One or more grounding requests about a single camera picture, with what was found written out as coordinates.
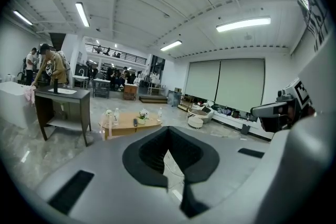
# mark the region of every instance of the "wooden coffee table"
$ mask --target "wooden coffee table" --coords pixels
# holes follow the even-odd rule
[[[146,120],[145,124],[138,124],[137,127],[133,126],[133,119],[138,119],[138,112],[128,112],[120,113],[119,116],[119,125],[112,126],[112,136],[128,135],[134,134],[136,132],[141,132],[146,129],[155,128],[162,124],[162,120],[158,121],[156,114],[150,113],[149,119]],[[105,139],[109,136],[109,124],[106,123],[103,126],[105,131]]]

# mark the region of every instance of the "low platform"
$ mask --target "low platform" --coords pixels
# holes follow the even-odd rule
[[[167,104],[167,97],[161,95],[141,95],[139,100],[142,103]]]

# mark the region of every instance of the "pants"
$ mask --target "pants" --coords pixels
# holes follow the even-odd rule
[[[26,74],[27,74],[26,84],[30,86],[32,81],[33,81],[33,71],[32,70],[26,70]]]

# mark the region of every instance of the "roller blind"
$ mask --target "roller blind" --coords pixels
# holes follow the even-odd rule
[[[221,61],[216,103],[249,112],[261,105],[264,77],[263,60]]]
[[[219,61],[190,64],[185,93],[215,101],[219,74]]]

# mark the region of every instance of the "storage shelf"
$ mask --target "storage shelf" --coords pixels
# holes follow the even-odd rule
[[[82,124],[79,121],[63,120],[53,117],[47,124],[56,127],[63,127],[76,131],[82,131]]]

